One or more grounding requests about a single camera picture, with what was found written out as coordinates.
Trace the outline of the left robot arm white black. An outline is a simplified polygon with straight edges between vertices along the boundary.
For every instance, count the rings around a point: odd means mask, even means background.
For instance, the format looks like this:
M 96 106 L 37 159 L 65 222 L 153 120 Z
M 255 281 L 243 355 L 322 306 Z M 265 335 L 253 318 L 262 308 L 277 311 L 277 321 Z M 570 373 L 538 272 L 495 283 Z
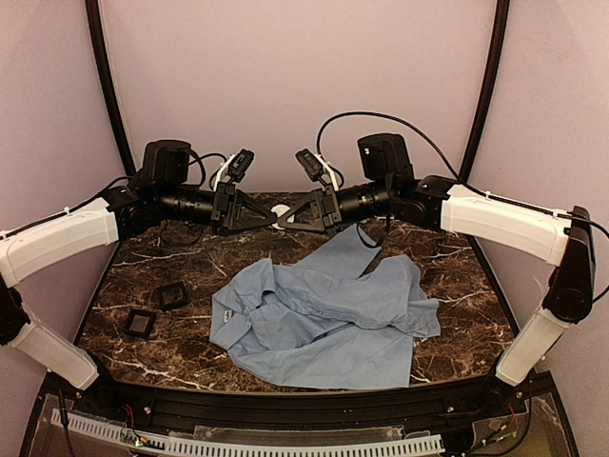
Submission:
M 25 310 L 16 287 L 32 274 L 92 248 L 134 238 L 165 221 L 205 226 L 229 235 L 270 226 L 274 212 L 236 188 L 254 158 L 243 149 L 221 166 L 210 190 L 187 183 L 189 163 L 200 156 L 181 140 L 146 145 L 141 169 L 124 185 L 86 202 L 1 234 L 1 343 L 15 348 L 73 387 L 97 384 L 102 367 Z

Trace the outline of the light blue shirt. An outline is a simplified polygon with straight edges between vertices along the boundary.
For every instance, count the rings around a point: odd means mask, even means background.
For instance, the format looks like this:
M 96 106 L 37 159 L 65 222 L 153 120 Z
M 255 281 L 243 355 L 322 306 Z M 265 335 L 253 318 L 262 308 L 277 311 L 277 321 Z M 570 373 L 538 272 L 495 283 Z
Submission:
M 212 296 L 209 340 L 234 365 L 279 387 L 408 387 L 414 341 L 438 337 L 439 303 L 405 254 L 357 226 L 292 266 L 262 259 Z

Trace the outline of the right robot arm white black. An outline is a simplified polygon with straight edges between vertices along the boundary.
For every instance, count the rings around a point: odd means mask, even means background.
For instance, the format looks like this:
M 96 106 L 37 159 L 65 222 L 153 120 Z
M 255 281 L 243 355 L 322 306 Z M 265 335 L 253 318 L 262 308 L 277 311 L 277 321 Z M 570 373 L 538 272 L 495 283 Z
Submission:
M 340 189 L 330 179 L 279 216 L 279 226 L 330 232 L 381 216 L 482 238 L 553 266 L 545 296 L 496 364 L 499 380 L 520 384 L 561 335 L 592 310 L 596 262 L 588 211 L 534 207 L 440 176 L 417 179 L 399 134 L 368 135 L 357 145 L 366 183 Z

